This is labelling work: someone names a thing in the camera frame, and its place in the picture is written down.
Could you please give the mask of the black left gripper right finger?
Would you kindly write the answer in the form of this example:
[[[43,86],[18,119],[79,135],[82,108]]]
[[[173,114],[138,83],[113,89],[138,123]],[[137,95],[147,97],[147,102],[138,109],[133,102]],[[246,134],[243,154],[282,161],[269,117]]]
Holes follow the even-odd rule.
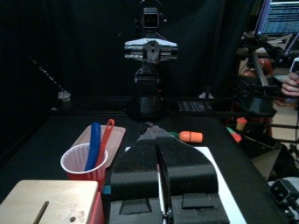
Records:
[[[157,138],[155,152],[170,224],[230,224],[213,162],[171,136]]]

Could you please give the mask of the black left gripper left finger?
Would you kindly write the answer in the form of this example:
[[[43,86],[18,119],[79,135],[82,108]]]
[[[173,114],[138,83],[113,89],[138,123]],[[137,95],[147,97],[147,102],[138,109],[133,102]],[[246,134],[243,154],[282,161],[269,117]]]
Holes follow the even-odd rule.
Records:
[[[154,140],[138,141],[118,161],[109,224],[163,224]]]

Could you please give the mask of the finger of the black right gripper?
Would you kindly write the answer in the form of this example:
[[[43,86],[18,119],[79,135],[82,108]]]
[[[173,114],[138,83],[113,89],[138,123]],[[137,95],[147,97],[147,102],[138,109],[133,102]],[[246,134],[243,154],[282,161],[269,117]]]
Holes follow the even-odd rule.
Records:
[[[147,43],[145,43],[145,59],[146,59],[147,63],[151,63],[153,47],[151,47],[151,42],[150,41]]]
[[[153,58],[151,58],[151,62],[154,64],[158,64],[159,62],[159,52],[161,52],[161,46],[158,44],[157,41],[154,41],[154,43],[151,44],[153,47]]]

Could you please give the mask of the person's hand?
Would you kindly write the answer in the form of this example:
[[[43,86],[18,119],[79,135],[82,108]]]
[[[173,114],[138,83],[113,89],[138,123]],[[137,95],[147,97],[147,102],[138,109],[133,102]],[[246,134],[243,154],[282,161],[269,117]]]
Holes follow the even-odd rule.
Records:
[[[290,73],[287,75],[282,85],[282,93],[293,97],[299,97],[299,74]]]

